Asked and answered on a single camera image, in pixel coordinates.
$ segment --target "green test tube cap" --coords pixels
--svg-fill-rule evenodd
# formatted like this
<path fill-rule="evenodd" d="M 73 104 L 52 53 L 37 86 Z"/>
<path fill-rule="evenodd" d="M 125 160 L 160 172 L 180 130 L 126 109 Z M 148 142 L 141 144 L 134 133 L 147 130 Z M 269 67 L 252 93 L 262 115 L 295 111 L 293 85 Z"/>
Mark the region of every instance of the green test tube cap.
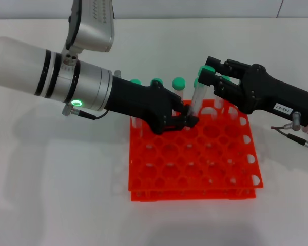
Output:
<path fill-rule="evenodd" d="M 153 81 L 157 80 L 158 82 L 160 82 L 163 85 L 163 80 L 161 80 L 160 78 L 154 78 L 152 79 L 152 81 L 150 82 L 150 84 L 153 84 Z"/>
<path fill-rule="evenodd" d="M 202 69 L 206 69 L 206 70 L 209 70 L 209 71 L 214 72 L 214 73 L 216 72 L 215 69 L 214 69 L 213 67 L 204 65 L 204 66 L 201 66 L 201 68 L 200 68 L 200 70 L 199 70 L 199 73 L 198 73 L 199 76 L 200 76 L 200 74 L 201 74 L 201 72 L 202 72 Z"/>
<path fill-rule="evenodd" d="M 182 77 L 174 78 L 172 81 L 172 88 L 174 88 L 176 91 L 182 91 L 185 89 L 186 81 Z"/>
<path fill-rule="evenodd" d="M 130 82 L 135 83 L 137 85 L 141 85 L 142 82 L 139 79 L 133 78 L 132 80 L 130 80 Z"/>
<path fill-rule="evenodd" d="M 228 76 L 226 76 L 226 75 L 222 75 L 221 77 L 223 77 L 224 79 L 230 81 L 230 78 Z"/>

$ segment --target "test tube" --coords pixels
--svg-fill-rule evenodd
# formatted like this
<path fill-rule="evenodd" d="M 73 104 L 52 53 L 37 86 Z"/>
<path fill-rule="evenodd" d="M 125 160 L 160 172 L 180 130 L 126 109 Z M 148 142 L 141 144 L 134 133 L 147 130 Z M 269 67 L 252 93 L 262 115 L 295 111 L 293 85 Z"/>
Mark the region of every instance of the test tube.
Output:
<path fill-rule="evenodd" d="M 223 77 L 224 79 L 230 81 L 230 78 L 225 76 L 225 75 L 222 75 L 221 77 Z M 221 97 L 215 96 L 214 107 L 216 109 L 221 109 L 223 105 L 224 105 L 224 99 L 222 99 Z"/>
<path fill-rule="evenodd" d="M 213 73 L 216 72 L 213 67 L 202 66 L 199 70 L 199 76 L 202 72 L 202 69 L 209 70 Z M 199 83 L 198 78 L 195 80 L 194 85 L 196 87 L 195 87 L 194 94 L 193 94 L 193 97 L 192 97 L 191 102 L 190 102 L 190 106 L 189 106 L 189 110 L 188 110 L 187 115 L 198 116 L 200 109 L 202 107 L 203 100 L 204 100 L 208 86 L 206 86 L 202 83 Z"/>
<path fill-rule="evenodd" d="M 181 97 L 181 100 L 183 99 L 183 93 L 185 89 L 186 82 L 184 78 L 177 77 L 174 78 L 172 81 L 172 88 L 174 89 L 174 93 Z"/>
<path fill-rule="evenodd" d="M 130 82 L 135 83 L 137 85 L 141 85 L 142 84 L 141 81 L 139 79 L 136 79 L 136 78 L 130 80 Z M 141 129 L 141 127 L 142 127 L 142 120 L 141 119 L 132 116 L 131 117 L 131 122 L 132 122 L 132 126 L 134 128 Z"/>

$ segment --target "cable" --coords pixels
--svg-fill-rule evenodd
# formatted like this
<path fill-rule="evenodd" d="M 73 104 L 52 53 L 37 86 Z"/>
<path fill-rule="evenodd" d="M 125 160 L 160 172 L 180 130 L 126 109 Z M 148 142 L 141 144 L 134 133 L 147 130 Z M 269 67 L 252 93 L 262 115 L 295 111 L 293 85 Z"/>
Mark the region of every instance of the cable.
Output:
<path fill-rule="evenodd" d="M 282 130 L 282 129 L 284 129 L 284 126 L 283 126 L 283 127 L 271 127 L 271 129 L 274 129 L 274 130 Z"/>
<path fill-rule="evenodd" d="M 108 111 L 109 111 L 109 110 L 107 109 L 105 113 L 103 113 L 102 115 L 96 117 L 96 119 L 101 119 L 101 118 L 103 118 L 103 117 L 108 113 Z"/>
<path fill-rule="evenodd" d="M 275 129 L 276 131 L 278 131 L 280 134 L 284 135 L 285 137 L 287 137 L 287 134 L 285 132 L 282 132 L 281 130 L 279 129 Z"/>
<path fill-rule="evenodd" d="M 294 141 L 294 142 L 297 142 L 298 144 L 300 144 L 300 145 L 303 145 L 303 146 L 305 146 L 306 145 L 306 143 L 308 143 L 308 141 L 306 140 L 306 139 L 303 139 L 303 138 L 301 138 L 301 137 L 298 137 L 298 136 L 296 136 L 296 135 L 293 135 L 293 134 L 286 134 L 286 133 L 284 133 L 284 132 L 282 132 L 279 128 L 277 128 L 277 127 L 271 127 L 271 129 L 274 129 L 274 130 L 276 130 L 276 131 L 278 131 L 280 134 L 282 134 L 283 136 L 285 136 L 285 137 L 287 137 L 288 139 L 291 139 L 292 141 Z"/>
<path fill-rule="evenodd" d="M 85 112 L 85 111 L 83 111 L 83 110 L 79 110 L 78 116 L 83 117 L 83 118 L 86 118 L 86 119 L 96 120 L 96 119 L 101 119 L 101 118 L 103 118 L 103 117 L 108 113 L 108 111 L 109 111 L 109 110 L 106 110 L 105 113 L 103 113 L 102 115 L 100 115 L 100 116 L 97 117 L 97 116 L 95 116 L 95 115 L 93 115 L 93 114 L 89 114 L 89 113 L 87 113 L 87 112 Z"/>

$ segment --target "green indicator light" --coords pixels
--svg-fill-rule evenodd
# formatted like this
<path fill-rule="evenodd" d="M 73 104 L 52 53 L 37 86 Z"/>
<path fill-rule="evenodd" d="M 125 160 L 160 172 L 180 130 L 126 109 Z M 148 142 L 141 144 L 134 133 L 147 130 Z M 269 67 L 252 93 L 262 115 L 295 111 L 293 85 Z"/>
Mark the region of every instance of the green indicator light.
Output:
<path fill-rule="evenodd" d="M 71 103 L 74 106 L 82 106 L 82 102 L 80 100 L 73 100 Z"/>

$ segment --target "metal bolt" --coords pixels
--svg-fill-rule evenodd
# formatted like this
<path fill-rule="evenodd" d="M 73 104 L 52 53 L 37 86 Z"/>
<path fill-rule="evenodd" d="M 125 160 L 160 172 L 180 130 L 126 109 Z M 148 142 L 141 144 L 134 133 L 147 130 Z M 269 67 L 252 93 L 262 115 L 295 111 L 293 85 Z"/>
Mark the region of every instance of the metal bolt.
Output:
<path fill-rule="evenodd" d="M 292 130 L 299 131 L 301 129 L 301 114 L 296 111 L 292 114 Z"/>
<path fill-rule="evenodd" d="M 73 109 L 73 105 L 65 104 L 62 110 L 62 114 L 65 116 L 69 116 Z"/>

